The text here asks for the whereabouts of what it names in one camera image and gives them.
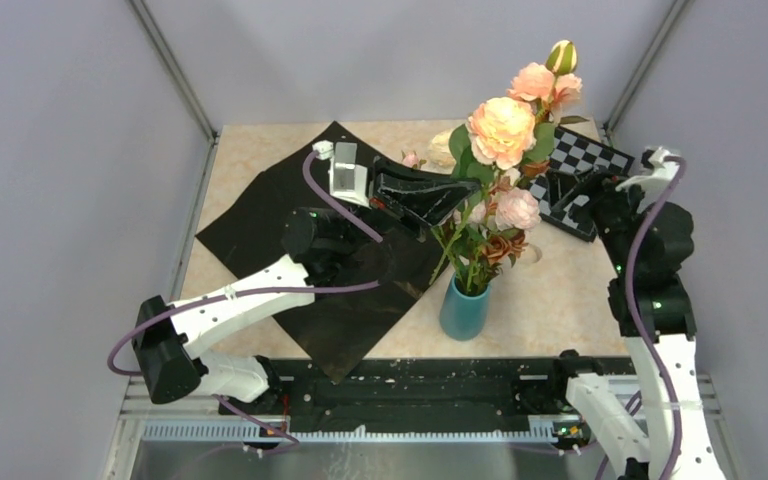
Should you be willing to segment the black wrapping sheet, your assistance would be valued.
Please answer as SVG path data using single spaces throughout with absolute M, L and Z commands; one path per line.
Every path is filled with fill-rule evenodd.
M 173 325 L 216 387 L 232 363 L 305 357 L 341 381 L 366 357 L 423 357 L 451 282 L 413 189 L 435 218 L 451 182 L 403 165 L 452 121 L 227 126 Z

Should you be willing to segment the light pink flower stem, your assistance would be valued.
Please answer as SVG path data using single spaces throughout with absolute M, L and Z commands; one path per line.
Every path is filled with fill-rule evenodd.
M 537 199 L 524 187 L 517 168 L 499 175 L 476 200 L 456 211 L 448 248 L 455 261 L 455 285 L 470 297 L 483 294 L 492 280 L 520 262 L 528 235 L 541 222 Z

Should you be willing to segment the white flower stem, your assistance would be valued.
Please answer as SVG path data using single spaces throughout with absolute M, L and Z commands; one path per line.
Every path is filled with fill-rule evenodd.
M 449 140 L 455 128 L 449 128 L 436 134 L 426 147 L 425 159 L 436 168 L 451 172 L 456 165 L 456 160 L 451 154 Z

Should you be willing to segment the teal ceramic vase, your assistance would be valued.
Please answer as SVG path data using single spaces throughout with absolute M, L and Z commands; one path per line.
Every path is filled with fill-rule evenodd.
M 456 341 L 468 341 L 477 337 L 485 327 L 492 287 L 487 285 L 478 295 L 466 295 L 457 277 L 449 281 L 438 320 L 443 332 Z

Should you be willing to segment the large pink peony stem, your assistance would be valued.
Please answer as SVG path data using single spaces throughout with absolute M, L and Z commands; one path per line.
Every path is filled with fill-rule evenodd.
M 421 158 L 416 151 L 402 152 L 400 164 L 407 168 L 421 170 L 426 163 L 427 161 Z

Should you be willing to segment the orange rose stem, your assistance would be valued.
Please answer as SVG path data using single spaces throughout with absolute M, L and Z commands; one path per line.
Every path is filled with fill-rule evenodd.
M 469 287 L 480 293 L 502 273 L 505 262 L 515 265 L 528 244 L 528 233 L 541 222 L 538 201 L 529 191 L 532 180 L 548 170 L 549 162 L 526 163 L 501 173 L 488 194 L 474 207 L 470 221 L 483 238 Z

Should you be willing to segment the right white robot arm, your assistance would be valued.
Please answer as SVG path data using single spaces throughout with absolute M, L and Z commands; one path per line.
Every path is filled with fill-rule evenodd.
M 722 479 L 697 381 L 697 326 L 678 275 L 693 253 L 692 215 L 668 201 L 674 183 L 652 205 L 645 192 L 604 170 L 547 175 L 549 205 L 593 222 L 615 277 L 608 286 L 637 377 L 646 425 L 610 392 L 593 359 L 573 352 L 553 362 L 549 404 L 578 413 L 620 479 Z

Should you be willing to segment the black white checkerboard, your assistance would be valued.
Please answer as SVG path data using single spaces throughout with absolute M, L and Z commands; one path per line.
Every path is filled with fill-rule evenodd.
M 547 174 L 554 170 L 579 174 L 596 168 L 627 175 L 634 160 L 632 155 L 559 126 L 555 130 L 555 149 L 549 157 L 549 170 L 532 180 L 529 186 L 529 191 L 538 201 L 541 219 L 580 240 L 593 242 L 597 232 L 592 221 L 576 220 L 571 215 L 571 211 L 583 206 L 587 198 L 579 195 L 562 212 L 552 212 Z

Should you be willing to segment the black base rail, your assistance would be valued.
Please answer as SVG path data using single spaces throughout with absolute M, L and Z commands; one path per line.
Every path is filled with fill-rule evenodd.
M 252 403 L 230 399 L 255 416 L 275 416 L 293 433 L 526 432 L 544 418 L 577 414 L 562 398 L 557 359 L 363 360 L 341 381 L 303 360 L 275 360 L 281 379 Z

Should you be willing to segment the peach flower stem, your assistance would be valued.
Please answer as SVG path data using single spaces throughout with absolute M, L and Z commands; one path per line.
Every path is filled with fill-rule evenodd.
M 526 163 L 548 161 L 555 149 L 555 130 L 564 124 L 582 122 L 582 117 L 568 114 L 581 98 L 583 81 L 577 75 L 579 63 L 575 44 L 567 39 L 556 42 L 547 59 L 531 62 L 512 78 L 502 96 L 482 102 L 465 122 L 454 127 L 449 140 L 456 165 L 447 172 L 456 179 L 474 179 L 480 190 L 458 206 L 432 233 L 443 249 L 444 261 L 456 273 L 455 261 L 448 248 L 453 234 L 454 213 L 489 186 L 503 171 Z

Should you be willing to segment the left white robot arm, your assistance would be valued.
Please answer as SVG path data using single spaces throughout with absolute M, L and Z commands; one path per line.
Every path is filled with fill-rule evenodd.
M 329 166 L 323 189 L 307 158 L 302 175 L 325 201 L 297 207 L 284 222 L 280 256 L 272 264 L 198 298 L 144 301 L 126 336 L 150 401 L 170 404 L 191 394 L 222 396 L 257 413 L 279 404 L 279 379 L 269 361 L 213 351 L 225 337 L 276 314 L 338 294 L 385 285 L 397 261 L 371 216 L 422 237 L 480 190 L 476 179 L 411 169 L 376 159 L 374 167 Z

